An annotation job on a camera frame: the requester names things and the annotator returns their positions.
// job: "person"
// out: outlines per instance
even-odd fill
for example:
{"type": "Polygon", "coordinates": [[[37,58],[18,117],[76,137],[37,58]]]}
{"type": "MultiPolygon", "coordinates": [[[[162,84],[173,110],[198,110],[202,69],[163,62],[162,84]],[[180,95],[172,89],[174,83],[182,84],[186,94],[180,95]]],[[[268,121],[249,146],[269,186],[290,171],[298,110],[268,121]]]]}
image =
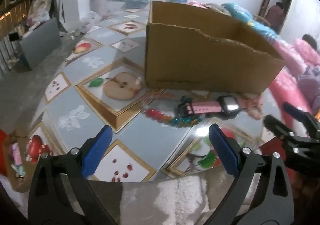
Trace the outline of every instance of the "person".
{"type": "Polygon", "coordinates": [[[271,24],[270,28],[279,34],[282,23],[285,19],[283,4],[281,2],[277,2],[276,5],[269,8],[265,19],[271,24]]]}

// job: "tiled floor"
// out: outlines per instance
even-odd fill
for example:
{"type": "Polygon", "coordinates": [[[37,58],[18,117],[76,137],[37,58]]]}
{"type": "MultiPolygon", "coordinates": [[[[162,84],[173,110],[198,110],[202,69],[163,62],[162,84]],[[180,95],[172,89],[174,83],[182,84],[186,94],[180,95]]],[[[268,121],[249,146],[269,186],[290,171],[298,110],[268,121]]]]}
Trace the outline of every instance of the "tiled floor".
{"type": "Polygon", "coordinates": [[[0,129],[11,133],[18,125],[31,122],[44,90],[63,60],[70,55],[81,36],[75,40],[62,37],[62,46],[37,68],[21,72],[17,66],[0,80],[0,129]]]}

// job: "torn cardboard edge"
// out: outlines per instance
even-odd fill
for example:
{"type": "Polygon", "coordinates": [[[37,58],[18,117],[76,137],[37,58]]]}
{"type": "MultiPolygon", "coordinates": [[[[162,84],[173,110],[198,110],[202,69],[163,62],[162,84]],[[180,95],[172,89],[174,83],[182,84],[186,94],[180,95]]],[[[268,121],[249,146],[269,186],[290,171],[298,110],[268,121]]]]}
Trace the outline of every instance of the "torn cardboard edge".
{"type": "Polygon", "coordinates": [[[194,30],[196,32],[198,32],[200,35],[203,35],[205,37],[207,37],[212,43],[227,43],[227,44],[230,44],[230,45],[234,45],[235,48],[240,45],[248,50],[250,50],[251,52],[256,52],[256,53],[259,53],[259,54],[264,54],[264,55],[267,55],[269,57],[271,57],[272,59],[276,59],[276,60],[279,60],[279,61],[283,61],[282,57],[280,56],[279,54],[279,57],[280,58],[277,58],[267,52],[264,52],[264,51],[259,51],[259,50],[256,50],[240,41],[237,41],[237,40],[231,40],[231,39],[227,39],[227,38],[221,38],[221,37],[211,37],[210,35],[208,34],[205,34],[203,33],[200,29],[195,29],[195,28],[192,28],[192,27],[185,27],[185,26],[177,26],[177,25],[166,25],[166,24],[161,24],[161,23],[151,23],[152,25],[161,25],[161,26],[173,26],[173,27],[178,27],[178,28],[185,28],[185,29],[191,29],[191,30],[194,30]]]}

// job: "watch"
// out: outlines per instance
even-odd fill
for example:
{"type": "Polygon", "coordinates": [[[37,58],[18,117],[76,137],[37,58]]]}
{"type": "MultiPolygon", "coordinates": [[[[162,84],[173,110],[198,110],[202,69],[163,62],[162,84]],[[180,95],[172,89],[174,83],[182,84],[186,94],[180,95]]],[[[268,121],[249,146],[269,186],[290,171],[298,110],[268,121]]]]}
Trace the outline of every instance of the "watch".
{"type": "Polygon", "coordinates": [[[190,117],[197,114],[219,113],[225,117],[235,117],[242,110],[247,110],[255,119],[262,117],[260,99],[242,99],[234,96],[220,96],[217,100],[192,102],[187,101],[178,105],[180,117],[190,117]],[[253,107],[257,107],[258,114],[253,113],[253,107]]]}

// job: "white flower pattern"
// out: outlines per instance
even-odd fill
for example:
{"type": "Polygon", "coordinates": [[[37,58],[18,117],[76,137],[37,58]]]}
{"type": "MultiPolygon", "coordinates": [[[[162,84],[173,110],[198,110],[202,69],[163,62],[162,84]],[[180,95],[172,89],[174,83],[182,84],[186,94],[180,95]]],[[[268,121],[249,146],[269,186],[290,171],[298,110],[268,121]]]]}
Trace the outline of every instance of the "white flower pattern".
{"type": "Polygon", "coordinates": [[[82,59],[82,62],[87,63],[88,66],[92,67],[93,69],[97,69],[99,65],[104,64],[103,61],[99,61],[100,59],[101,57],[96,57],[96,56],[85,57],[82,59]]]}
{"type": "Polygon", "coordinates": [[[84,105],[79,105],[76,109],[71,110],[68,116],[60,117],[58,126],[59,128],[67,128],[68,131],[73,128],[80,128],[81,125],[78,119],[85,119],[89,116],[90,114],[84,111],[84,105]]]}

